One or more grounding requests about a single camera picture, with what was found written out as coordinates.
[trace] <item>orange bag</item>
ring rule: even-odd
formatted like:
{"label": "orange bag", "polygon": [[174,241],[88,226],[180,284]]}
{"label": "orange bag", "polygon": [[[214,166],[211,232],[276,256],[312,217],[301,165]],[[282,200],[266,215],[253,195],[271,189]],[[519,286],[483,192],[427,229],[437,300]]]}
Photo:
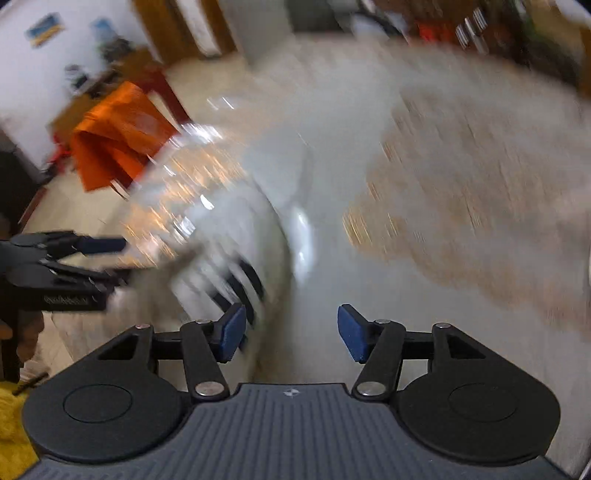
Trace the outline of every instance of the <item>orange bag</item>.
{"label": "orange bag", "polygon": [[125,82],[90,110],[76,127],[70,147],[87,192],[117,180],[131,183],[177,130],[148,96]]}

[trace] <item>tiled floor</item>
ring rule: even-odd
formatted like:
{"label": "tiled floor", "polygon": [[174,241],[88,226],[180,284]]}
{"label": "tiled floor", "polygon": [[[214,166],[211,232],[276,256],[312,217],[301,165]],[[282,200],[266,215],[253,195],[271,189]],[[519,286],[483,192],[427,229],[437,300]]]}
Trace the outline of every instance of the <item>tiled floor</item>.
{"label": "tiled floor", "polygon": [[[239,82],[245,74],[246,66],[242,58],[233,55],[222,60],[192,60],[178,64],[169,70],[168,78],[189,114],[199,121],[199,105]],[[152,101],[174,122],[160,98],[155,96]],[[124,199],[111,189],[86,193],[75,171],[54,179],[47,190],[47,195],[27,223],[26,232],[75,230],[97,235],[124,203]],[[79,258],[73,257],[69,261],[77,263]],[[29,375],[47,369],[55,375],[72,364],[51,314],[45,314],[45,321],[46,328],[40,335],[37,355],[27,364]]]}

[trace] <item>black handle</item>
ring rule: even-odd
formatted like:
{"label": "black handle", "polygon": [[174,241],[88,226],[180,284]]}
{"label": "black handle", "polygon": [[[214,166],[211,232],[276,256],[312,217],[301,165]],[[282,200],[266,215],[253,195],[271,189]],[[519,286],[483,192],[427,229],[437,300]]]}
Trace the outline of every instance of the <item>black handle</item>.
{"label": "black handle", "polygon": [[18,347],[18,310],[6,309],[2,312],[2,321],[12,329],[12,338],[0,343],[2,351],[2,370],[4,380],[18,383],[21,379],[21,361],[17,355]]}

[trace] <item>gray ribbed platform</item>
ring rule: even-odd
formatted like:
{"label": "gray ribbed platform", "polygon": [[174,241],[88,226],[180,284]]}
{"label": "gray ribbed platform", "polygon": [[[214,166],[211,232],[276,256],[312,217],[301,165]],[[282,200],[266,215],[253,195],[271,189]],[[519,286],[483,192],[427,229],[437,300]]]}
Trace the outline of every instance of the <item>gray ribbed platform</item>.
{"label": "gray ribbed platform", "polygon": [[388,408],[341,385],[244,385],[195,409],[149,454],[106,466],[44,459],[26,480],[564,480],[545,459],[518,466],[459,465],[409,438]]}

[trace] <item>yellow cloth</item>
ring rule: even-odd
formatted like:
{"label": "yellow cloth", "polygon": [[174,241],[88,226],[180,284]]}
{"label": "yellow cloth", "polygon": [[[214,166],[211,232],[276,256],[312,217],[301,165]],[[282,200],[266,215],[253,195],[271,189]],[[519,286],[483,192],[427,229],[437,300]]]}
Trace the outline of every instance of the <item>yellow cloth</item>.
{"label": "yellow cloth", "polygon": [[0,382],[0,478],[14,480],[37,461],[21,423],[27,395],[12,396],[15,385]]}

